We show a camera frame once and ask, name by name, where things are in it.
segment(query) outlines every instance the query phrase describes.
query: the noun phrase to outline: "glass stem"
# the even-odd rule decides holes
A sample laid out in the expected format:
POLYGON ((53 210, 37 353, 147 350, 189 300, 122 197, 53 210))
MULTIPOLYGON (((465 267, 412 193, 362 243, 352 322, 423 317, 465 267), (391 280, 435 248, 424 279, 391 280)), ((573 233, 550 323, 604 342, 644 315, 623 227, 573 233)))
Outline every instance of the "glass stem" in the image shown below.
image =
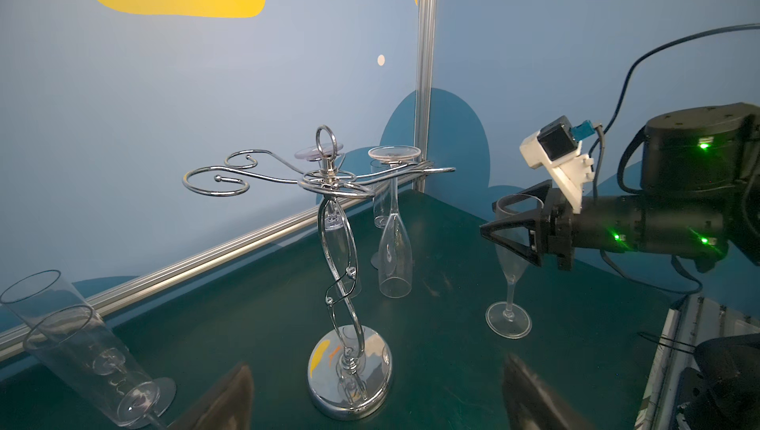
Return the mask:
POLYGON ((515 299, 515 285, 517 283, 517 280, 507 279, 507 307, 504 309, 504 316, 509 321, 515 319, 515 312, 512 311, 512 301, 515 299))
POLYGON ((148 421, 150 422, 150 425, 153 425, 155 428, 158 428, 158 430, 169 430, 169 427, 167 427, 160 420, 158 420, 158 416, 153 410, 146 413, 145 418, 148 419, 148 421))
POLYGON ((391 178, 391 214, 398 214, 398 178, 391 178))

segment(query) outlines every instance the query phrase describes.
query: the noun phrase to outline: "upside-down champagne flute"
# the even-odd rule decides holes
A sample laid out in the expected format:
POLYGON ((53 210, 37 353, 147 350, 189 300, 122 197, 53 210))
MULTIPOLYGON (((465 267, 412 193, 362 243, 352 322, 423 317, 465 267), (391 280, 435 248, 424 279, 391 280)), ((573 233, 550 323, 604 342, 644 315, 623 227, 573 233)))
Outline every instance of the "upside-down champagne flute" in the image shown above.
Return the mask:
MULTIPOLYGON (((385 171, 391 166, 373 159, 369 162, 373 173, 385 171)), ((372 221, 378 229, 385 229, 388 223, 388 215, 391 213, 391 181, 379 182, 375 185, 375 196, 372 197, 372 221)), ((380 267, 380 253, 375 251, 369 258, 369 264, 375 268, 380 267)))
MULTIPOLYGON (((376 147, 367 154, 390 168, 409 163, 420 156, 420 149, 403 145, 376 147)), ((398 177, 390 178, 391 209, 378 247, 380 292, 388 298, 401 298, 412 291, 412 245, 398 210, 398 177)))

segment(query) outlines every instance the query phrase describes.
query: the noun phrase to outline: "table surface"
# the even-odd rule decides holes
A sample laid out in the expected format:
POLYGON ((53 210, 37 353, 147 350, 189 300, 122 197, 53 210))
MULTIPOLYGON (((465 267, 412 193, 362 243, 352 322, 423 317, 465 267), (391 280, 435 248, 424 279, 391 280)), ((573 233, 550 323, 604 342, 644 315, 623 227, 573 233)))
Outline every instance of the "table surface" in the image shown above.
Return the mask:
MULTIPOLYGON (((242 266, 116 328, 153 376, 177 383, 174 420, 238 361, 255 383, 252 428, 508 428, 502 364, 525 360, 600 430, 633 428, 668 299, 576 262, 573 271, 529 267, 515 302, 533 319, 520 340, 493 333, 488 306, 506 298, 483 221, 432 197, 399 200, 412 242, 413 290, 388 299, 369 257, 381 230, 372 211, 351 218, 363 290, 359 319, 388 342, 394 381, 383 406, 356 422, 337 422, 312 406, 306 366, 331 329, 325 310, 328 266, 316 235, 242 266)), ((339 322, 348 323, 345 307, 339 322)), ((0 383, 0 428, 116 428, 42 366, 0 383)))

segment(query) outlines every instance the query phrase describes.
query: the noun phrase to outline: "chrome stand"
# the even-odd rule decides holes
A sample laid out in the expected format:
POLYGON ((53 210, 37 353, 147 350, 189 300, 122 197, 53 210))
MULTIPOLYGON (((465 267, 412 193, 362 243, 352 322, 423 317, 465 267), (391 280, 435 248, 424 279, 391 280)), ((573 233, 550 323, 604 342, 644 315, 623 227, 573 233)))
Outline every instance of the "chrome stand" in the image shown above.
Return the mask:
POLYGON ((235 196, 248 191, 250 187, 248 182, 239 178, 222 177, 218 174, 214 177, 217 182, 237 184, 240 185, 240 188, 234 191, 210 191, 193 186, 188 181, 191 176, 201 172, 222 171, 264 179, 265 181, 297 184, 307 191, 324 196, 319 206, 317 224, 322 250, 333 277, 333 283, 325 293, 325 304, 329 311, 333 330, 319 340, 312 351, 309 357, 309 366, 306 369, 306 378, 309 382, 309 394, 314 405, 325 415, 339 420, 361 419, 375 412, 388 395, 393 374, 393 361, 388 344, 375 330, 361 325, 351 302, 350 296, 354 292, 359 274, 359 261, 356 257, 356 243, 353 239, 351 226, 346 212, 343 207, 340 207, 338 198, 370 198, 375 195, 375 192, 367 186, 373 183, 406 174, 450 172, 454 171, 454 168, 432 168, 432 163, 426 161, 404 163, 398 167, 368 175, 354 175, 351 172, 341 170, 340 164, 336 167, 335 162, 342 155, 337 153, 339 150, 337 140, 326 125, 321 125, 317 129, 315 148, 318 151, 318 157, 308 158, 308 155, 303 157, 311 160, 319 159, 320 169, 314 171, 303 172, 268 150, 242 150, 227 157, 224 160, 225 166, 194 169, 185 174, 182 182, 187 189, 209 196, 235 196), (320 142, 319 137, 323 130, 330 135, 331 144, 329 145, 323 146, 320 142), (256 159, 251 157, 253 153, 271 155, 293 171, 298 172, 301 177, 298 179, 273 178, 246 171, 246 169, 251 169, 258 164, 256 159), (230 159, 240 155, 245 155, 250 164, 236 166, 229 163, 230 159), (344 271, 337 270, 325 238, 325 222, 329 220, 330 224, 333 224, 336 215, 340 217, 348 244, 348 257, 345 262, 348 265, 344 271), (351 317, 350 325, 338 326, 335 321, 334 307, 340 302, 346 305, 351 317))

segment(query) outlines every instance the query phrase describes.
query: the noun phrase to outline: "glass base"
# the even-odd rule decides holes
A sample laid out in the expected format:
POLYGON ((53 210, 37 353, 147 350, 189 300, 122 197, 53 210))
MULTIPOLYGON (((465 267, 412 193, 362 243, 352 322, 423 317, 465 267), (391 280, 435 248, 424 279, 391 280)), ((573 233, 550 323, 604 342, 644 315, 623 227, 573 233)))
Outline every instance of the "glass base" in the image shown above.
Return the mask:
MULTIPOLYGON (((341 364, 343 347, 335 330, 327 333, 312 351, 306 379, 314 405, 324 415, 337 420, 356 420, 375 412, 391 386, 393 360, 385 340, 371 328, 364 330, 364 355, 352 374, 341 364)), ((343 326, 347 339, 356 333, 343 326)))
MULTIPOLYGON (((157 378, 153 379, 153 382, 158 385, 160 393, 158 394, 158 402, 154 404, 152 410, 157 416, 161 416, 174 401, 174 396, 177 393, 177 384, 175 384, 174 379, 170 378, 157 378)), ((147 425, 150 425, 150 420, 143 417, 128 425, 127 428, 143 428, 147 425)))
POLYGON ((325 230, 336 230, 343 227, 343 220, 338 214, 328 214, 325 217, 325 230))
POLYGON ((513 304, 512 313, 515 316, 509 320, 505 315, 506 310, 507 302, 496 302, 488 307, 486 322, 493 332, 511 340, 518 340, 527 336, 533 327, 530 316, 520 306, 513 304))

